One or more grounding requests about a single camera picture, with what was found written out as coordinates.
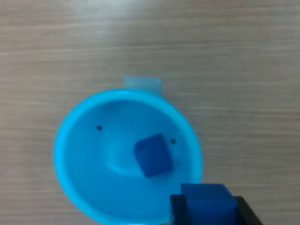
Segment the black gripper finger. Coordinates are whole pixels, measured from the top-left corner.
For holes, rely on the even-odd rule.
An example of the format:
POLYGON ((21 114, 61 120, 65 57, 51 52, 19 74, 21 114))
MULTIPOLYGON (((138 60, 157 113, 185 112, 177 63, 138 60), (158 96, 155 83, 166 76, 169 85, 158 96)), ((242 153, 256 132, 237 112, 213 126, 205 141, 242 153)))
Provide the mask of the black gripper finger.
POLYGON ((254 213, 247 201, 242 196, 235 196, 237 201, 236 224, 237 225, 263 225, 254 213))
POLYGON ((187 201, 184 195, 170 196, 170 225, 192 225, 192 219, 188 211, 187 201))

